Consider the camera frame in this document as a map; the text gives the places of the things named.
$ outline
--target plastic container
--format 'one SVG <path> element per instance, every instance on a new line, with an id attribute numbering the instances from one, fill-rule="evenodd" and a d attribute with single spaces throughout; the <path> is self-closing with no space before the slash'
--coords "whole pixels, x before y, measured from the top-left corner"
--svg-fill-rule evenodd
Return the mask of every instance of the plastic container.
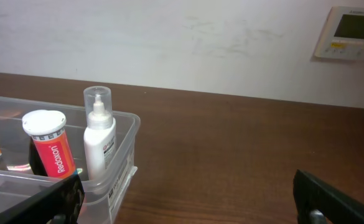
<path id="1" fill-rule="evenodd" d="M 0 97 L 0 143 L 2 158 L 9 171 L 0 170 L 0 212 L 46 189 L 60 179 L 33 175 L 29 165 L 28 136 L 21 118 L 34 110 L 57 110 L 67 117 L 65 130 L 73 158 L 85 191 L 84 204 L 78 223 L 114 223 L 118 208 L 136 171 L 134 141 L 140 126 L 135 114 L 113 112 L 117 120 L 117 153 L 106 172 L 95 180 L 88 180 L 83 147 L 86 128 L 85 109 L 38 101 Z"/>

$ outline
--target wooden desk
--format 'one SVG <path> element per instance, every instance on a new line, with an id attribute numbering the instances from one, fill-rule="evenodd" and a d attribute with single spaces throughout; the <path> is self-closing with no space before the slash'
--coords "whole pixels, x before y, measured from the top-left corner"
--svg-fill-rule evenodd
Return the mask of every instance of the wooden desk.
<path id="1" fill-rule="evenodd" d="M 0 96 L 69 105 L 93 85 L 142 121 L 117 224 L 296 223 L 296 169 L 364 203 L 364 109 L 0 74 Z"/>

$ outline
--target dropper bottle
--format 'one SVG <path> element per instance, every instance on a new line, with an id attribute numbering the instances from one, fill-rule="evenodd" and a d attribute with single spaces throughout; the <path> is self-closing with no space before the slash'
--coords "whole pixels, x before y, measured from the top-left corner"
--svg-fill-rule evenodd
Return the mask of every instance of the dropper bottle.
<path id="1" fill-rule="evenodd" d="M 116 121 L 109 88 L 93 86 L 83 94 L 88 125 L 83 141 L 89 179 L 93 180 L 105 173 L 116 154 Z"/>

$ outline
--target white cap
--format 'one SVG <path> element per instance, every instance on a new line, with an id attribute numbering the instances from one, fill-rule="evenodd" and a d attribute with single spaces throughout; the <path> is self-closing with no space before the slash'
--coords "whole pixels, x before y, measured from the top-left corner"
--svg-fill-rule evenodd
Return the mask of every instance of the white cap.
<path id="1" fill-rule="evenodd" d="M 83 91 L 86 122 L 91 129 L 107 129 L 113 125 L 111 90 L 104 86 L 93 86 Z"/>
<path id="2" fill-rule="evenodd" d="M 40 136 L 62 129 L 66 122 L 60 111 L 36 110 L 22 117 L 22 128 L 30 136 Z"/>

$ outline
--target control panel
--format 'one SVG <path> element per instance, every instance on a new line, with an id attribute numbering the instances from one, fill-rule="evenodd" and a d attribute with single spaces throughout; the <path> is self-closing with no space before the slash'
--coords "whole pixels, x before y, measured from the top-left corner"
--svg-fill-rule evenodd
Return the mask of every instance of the control panel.
<path id="1" fill-rule="evenodd" d="M 364 9 L 333 7 L 314 55 L 364 60 Z"/>

